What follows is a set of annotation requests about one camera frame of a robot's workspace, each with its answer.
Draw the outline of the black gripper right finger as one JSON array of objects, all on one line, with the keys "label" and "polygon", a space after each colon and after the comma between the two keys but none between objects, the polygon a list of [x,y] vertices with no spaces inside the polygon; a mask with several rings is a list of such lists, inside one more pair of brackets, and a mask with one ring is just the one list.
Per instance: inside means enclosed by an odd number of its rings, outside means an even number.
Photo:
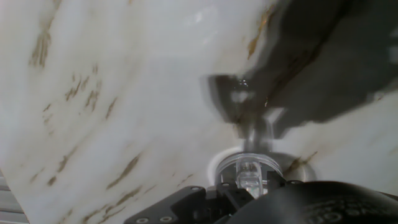
[{"label": "black gripper right finger", "polygon": [[285,180],[276,171],[268,171],[267,172],[267,189],[268,190],[276,190],[281,187],[285,187],[287,185],[302,184],[302,183],[303,182],[300,180]]}]

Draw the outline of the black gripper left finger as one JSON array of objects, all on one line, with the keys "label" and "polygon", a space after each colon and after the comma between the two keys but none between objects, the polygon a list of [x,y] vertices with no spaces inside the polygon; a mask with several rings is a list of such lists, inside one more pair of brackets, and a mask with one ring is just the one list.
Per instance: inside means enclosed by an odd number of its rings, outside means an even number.
[{"label": "black gripper left finger", "polygon": [[129,217],[124,224],[219,223],[254,200],[234,183],[188,186]]}]

